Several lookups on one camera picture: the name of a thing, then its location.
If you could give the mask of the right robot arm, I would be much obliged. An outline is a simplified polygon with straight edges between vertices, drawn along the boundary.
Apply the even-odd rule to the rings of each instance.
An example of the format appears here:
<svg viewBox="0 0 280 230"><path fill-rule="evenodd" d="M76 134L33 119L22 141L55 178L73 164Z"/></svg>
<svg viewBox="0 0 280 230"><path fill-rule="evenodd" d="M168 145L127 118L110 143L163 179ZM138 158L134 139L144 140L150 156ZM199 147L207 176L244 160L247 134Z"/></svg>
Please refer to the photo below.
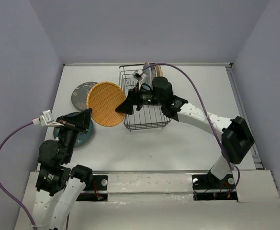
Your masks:
<svg viewBox="0 0 280 230"><path fill-rule="evenodd" d="M151 86L138 84L130 89L125 101L115 111L132 115L134 109L140 110L143 105L159 105L167 118L192 125L216 137L221 156L207 174L210 187L222 185L227 174L241 163L255 143L244 118L221 117L194 106L176 96L165 77L154 78Z"/></svg>

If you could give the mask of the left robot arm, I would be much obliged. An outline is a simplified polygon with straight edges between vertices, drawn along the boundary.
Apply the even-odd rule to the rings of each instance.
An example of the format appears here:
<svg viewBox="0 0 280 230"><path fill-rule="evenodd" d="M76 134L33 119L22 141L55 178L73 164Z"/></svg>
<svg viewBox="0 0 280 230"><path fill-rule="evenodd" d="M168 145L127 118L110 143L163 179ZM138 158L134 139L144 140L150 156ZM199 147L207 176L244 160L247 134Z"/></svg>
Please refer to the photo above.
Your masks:
<svg viewBox="0 0 280 230"><path fill-rule="evenodd" d="M90 128L92 109L62 115L54 119L51 111L43 111L34 125L55 127L57 137L44 141L39 147L40 170L36 182L36 194L32 217L33 226L39 230L60 230L72 205L84 189L92 185L92 169L70 163L78 134Z"/></svg>

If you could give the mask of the teal blue plate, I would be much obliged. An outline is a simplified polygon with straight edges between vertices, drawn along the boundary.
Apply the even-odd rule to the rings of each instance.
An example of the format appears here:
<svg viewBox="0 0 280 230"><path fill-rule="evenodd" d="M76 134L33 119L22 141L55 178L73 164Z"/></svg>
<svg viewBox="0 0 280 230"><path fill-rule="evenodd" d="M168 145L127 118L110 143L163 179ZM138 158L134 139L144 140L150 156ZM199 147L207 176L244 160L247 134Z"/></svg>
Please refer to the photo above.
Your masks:
<svg viewBox="0 0 280 230"><path fill-rule="evenodd" d="M75 142L75 148L80 148L89 142L94 132L94 126L92 119L90 120L90 126L87 133L79 133Z"/></svg>

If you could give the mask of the orange woven plate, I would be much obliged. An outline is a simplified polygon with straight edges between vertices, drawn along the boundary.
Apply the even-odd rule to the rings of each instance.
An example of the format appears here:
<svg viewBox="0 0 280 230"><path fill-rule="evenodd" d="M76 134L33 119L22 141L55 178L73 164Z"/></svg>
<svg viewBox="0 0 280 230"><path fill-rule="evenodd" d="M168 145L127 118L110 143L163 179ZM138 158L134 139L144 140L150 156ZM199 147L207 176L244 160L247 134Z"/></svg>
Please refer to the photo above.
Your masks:
<svg viewBox="0 0 280 230"><path fill-rule="evenodd" d="M108 81L94 85L87 96L87 107L92 109L91 118L99 125L113 127L125 118L116 108L126 99L122 89Z"/></svg>

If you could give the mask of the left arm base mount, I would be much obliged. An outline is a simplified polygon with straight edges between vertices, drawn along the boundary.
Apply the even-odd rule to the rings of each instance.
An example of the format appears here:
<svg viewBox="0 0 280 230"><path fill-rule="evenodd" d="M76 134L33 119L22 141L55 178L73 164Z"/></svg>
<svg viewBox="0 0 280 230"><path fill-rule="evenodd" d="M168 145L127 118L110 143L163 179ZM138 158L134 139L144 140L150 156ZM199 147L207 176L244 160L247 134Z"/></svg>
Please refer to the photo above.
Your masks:
<svg viewBox="0 0 280 230"><path fill-rule="evenodd" d="M105 202L108 200L108 175L93 175L93 181L80 193L77 202Z"/></svg>

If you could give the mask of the red and teal plate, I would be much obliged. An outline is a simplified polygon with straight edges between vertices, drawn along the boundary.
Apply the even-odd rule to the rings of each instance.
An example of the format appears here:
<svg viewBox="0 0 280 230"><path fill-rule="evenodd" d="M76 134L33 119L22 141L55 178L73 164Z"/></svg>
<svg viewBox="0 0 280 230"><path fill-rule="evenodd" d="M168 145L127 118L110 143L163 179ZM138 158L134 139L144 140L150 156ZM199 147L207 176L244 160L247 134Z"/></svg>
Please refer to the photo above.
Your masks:
<svg viewBox="0 0 280 230"><path fill-rule="evenodd" d="M151 85L153 79L150 78L150 68L145 69L144 73L146 75L145 84L150 84Z"/></svg>

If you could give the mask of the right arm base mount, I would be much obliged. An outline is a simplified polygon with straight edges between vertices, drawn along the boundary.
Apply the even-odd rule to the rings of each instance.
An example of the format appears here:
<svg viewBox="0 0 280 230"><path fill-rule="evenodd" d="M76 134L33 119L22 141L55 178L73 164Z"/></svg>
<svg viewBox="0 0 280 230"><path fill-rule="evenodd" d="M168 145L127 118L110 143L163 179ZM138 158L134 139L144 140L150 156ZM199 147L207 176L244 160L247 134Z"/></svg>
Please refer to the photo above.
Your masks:
<svg viewBox="0 0 280 230"><path fill-rule="evenodd" d="M232 174L212 181L208 180L207 174L193 174L192 188L194 201L238 200Z"/></svg>

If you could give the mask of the white plate green rim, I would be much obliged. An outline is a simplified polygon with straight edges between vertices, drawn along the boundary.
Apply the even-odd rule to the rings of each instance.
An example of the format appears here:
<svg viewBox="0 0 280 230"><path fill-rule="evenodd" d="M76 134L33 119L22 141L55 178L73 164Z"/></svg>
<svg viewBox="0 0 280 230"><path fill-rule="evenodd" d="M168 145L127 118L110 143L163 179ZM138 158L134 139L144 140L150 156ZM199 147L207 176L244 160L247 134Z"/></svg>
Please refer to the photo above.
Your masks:
<svg viewBox="0 0 280 230"><path fill-rule="evenodd" d="M155 66L151 66L150 67L150 78L155 78L157 77L157 71L156 71L156 67Z"/></svg>

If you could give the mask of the grey deer pattern plate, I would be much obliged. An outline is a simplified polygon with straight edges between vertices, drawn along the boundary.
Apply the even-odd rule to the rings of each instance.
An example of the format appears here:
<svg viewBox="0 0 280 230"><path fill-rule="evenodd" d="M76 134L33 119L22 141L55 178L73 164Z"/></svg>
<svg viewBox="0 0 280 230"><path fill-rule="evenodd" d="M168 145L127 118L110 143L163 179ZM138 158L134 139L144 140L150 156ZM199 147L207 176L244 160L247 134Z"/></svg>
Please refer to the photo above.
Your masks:
<svg viewBox="0 0 280 230"><path fill-rule="evenodd" d="M71 95L71 102L75 108L79 110L85 110L87 108L87 95L91 88L95 86L97 82L89 81L80 84L76 87Z"/></svg>

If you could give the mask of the beige wooden plate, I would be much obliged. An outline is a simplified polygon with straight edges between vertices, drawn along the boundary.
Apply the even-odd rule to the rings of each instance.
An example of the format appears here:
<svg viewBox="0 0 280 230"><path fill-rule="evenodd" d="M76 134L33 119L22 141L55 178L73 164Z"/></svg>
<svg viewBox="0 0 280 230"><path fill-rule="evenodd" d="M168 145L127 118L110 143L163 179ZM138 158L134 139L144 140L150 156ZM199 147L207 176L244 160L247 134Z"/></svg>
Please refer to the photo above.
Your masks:
<svg viewBox="0 0 280 230"><path fill-rule="evenodd" d="M155 65L155 70L156 70L156 76L157 77L163 77L163 71L160 65Z"/></svg>

